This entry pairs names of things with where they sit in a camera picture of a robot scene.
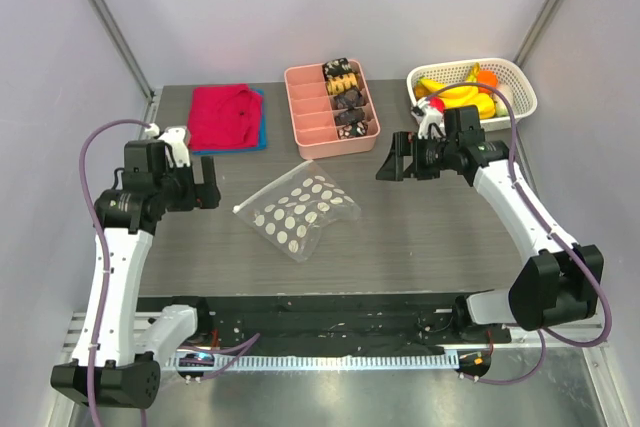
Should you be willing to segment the yellow banana bunch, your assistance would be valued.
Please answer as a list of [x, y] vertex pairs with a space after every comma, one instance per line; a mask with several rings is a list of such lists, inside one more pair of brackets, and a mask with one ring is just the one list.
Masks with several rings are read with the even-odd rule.
[[[479, 64], [474, 64], [465, 81], [476, 82], [476, 76], [479, 70], [482, 70]], [[422, 78], [413, 87], [413, 92], [416, 99], [419, 100], [443, 87], [444, 84], [442, 83], [436, 82], [432, 79]], [[439, 94], [436, 97], [443, 100], [446, 109], [475, 105], [479, 111], [479, 117], [481, 120], [489, 119], [496, 114], [494, 100], [490, 95], [480, 93], [477, 86], [455, 87]]]

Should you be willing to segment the red apple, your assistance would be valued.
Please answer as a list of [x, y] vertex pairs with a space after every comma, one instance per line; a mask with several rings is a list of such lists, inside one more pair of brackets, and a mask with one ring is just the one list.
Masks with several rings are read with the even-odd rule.
[[428, 106], [430, 108], [436, 109], [440, 113], [443, 113], [446, 109], [443, 100], [439, 97], [432, 97], [428, 100]]

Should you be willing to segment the clear polka dot zip bag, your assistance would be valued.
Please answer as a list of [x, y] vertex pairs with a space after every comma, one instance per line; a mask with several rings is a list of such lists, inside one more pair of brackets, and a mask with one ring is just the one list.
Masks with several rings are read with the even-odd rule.
[[233, 213], [291, 259], [304, 262], [325, 227], [358, 220], [361, 208], [317, 162], [307, 160], [236, 205]]

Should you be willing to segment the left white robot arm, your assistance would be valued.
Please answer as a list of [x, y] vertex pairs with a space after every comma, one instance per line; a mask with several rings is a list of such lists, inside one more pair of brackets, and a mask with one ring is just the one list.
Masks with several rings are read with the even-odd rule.
[[78, 404], [147, 409], [160, 388], [161, 367], [184, 343], [205, 344], [213, 332], [208, 303], [174, 297], [141, 336], [134, 320], [142, 271], [156, 227], [167, 212], [215, 209], [215, 168], [203, 160], [194, 180], [181, 130], [124, 147], [121, 187], [104, 191], [94, 209], [96, 262], [80, 337], [67, 363], [53, 367], [50, 384]]

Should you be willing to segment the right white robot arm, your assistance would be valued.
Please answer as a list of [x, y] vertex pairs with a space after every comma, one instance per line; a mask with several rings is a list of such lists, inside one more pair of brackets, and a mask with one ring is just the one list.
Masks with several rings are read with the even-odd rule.
[[501, 140], [490, 141], [474, 107], [447, 111], [444, 124], [426, 134], [393, 134], [380, 181], [431, 180], [444, 171], [462, 176], [502, 222], [520, 255], [522, 269], [510, 288], [471, 294], [451, 318], [457, 338], [472, 342], [489, 324], [526, 331], [593, 317], [599, 305], [604, 258], [562, 229], [525, 181]]

